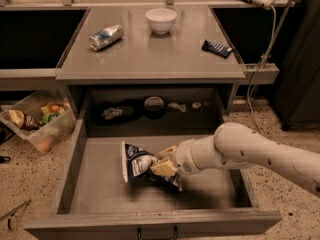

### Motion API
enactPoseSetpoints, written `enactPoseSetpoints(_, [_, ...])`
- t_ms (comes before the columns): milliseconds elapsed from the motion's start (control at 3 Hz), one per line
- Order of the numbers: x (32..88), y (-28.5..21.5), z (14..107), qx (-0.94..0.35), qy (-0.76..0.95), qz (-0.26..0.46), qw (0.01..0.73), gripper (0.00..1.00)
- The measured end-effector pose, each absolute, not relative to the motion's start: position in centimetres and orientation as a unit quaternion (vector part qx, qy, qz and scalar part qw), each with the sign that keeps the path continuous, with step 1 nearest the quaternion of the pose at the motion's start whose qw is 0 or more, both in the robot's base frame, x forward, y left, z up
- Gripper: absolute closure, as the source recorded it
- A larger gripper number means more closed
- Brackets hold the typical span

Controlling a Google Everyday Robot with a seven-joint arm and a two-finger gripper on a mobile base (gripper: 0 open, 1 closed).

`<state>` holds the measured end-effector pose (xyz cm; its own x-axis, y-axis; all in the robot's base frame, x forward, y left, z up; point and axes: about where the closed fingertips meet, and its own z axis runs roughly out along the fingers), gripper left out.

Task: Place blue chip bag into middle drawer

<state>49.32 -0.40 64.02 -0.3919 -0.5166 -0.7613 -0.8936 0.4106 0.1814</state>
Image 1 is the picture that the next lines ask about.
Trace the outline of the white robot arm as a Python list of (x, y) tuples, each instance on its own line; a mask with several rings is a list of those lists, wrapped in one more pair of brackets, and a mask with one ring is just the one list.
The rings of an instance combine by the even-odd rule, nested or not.
[(238, 123), (224, 123), (214, 134), (185, 140), (157, 157), (151, 171), (159, 176), (260, 165), (320, 196), (320, 154), (269, 140)]

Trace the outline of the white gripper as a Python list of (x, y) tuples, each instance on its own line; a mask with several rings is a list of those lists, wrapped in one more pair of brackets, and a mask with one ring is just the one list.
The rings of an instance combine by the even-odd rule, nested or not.
[(196, 166), (192, 156), (192, 144), (194, 140), (186, 140), (177, 146), (171, 146), (156, 154), (158, 159), (171, 158), (171, 160), (160, 160), (150, 166), (153, 174), (164, 177), (171, 177), (179, 172), (185, 175), (197, 174), (200, 169)]

